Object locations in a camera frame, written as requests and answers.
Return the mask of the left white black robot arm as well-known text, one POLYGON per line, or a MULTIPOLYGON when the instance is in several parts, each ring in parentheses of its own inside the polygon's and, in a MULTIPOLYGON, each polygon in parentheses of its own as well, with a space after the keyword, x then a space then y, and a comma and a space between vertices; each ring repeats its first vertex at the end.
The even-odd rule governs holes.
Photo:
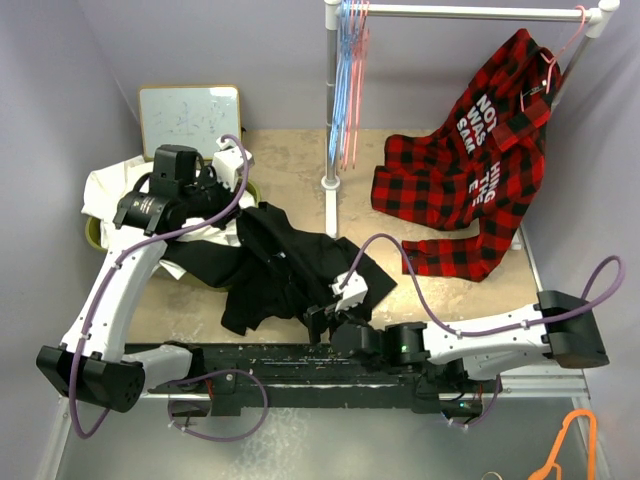
POLYGON ((250 158, 231 149, 206 163, 193 147, 156 149, 151 170, 116 202, 111 249, 81 312, 58 345, 37 354, 38 370, 60 395, 124 413, 170 381, 184 392, 202 387, 199 349, 165 342, 128 355, 126 338, 146 284, 164 264, 215 288, 225 283, 240 254, 233 217, 250 158))

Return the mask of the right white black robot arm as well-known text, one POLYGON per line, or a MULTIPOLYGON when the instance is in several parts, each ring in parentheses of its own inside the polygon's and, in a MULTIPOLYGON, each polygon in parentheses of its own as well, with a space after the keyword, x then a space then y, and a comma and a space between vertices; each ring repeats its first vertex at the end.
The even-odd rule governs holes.
POLYGON ((596 319, 583 298, 555 290, 538 293, 537 302, 505 314, 477 318, 487 335, 405 322, 379 330, 333 307, 311 307, 303 315, 311 344, 330 334, 334 352, 369 372, 420 375, 440 389, 467 391, 504 372, 552 360, 565 369, 606 366, 609 357, 596 319))

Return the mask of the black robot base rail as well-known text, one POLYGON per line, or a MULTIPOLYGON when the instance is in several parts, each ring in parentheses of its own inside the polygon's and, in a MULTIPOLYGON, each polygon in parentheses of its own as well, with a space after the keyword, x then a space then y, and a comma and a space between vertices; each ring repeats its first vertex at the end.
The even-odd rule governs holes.
POLYGON ((369 372, 338 356, 326 343, 202 344, 203 359, 193 377, 210 381, 164 384, 157 394, 213 397, 213 416, 235 416, 247 407, 303 409, 408 409, 418 414, 445 412, 456 417, 480 414, 478 394, 499 390, 495 379, 460 391, 440 389, 420 375, 369 372))

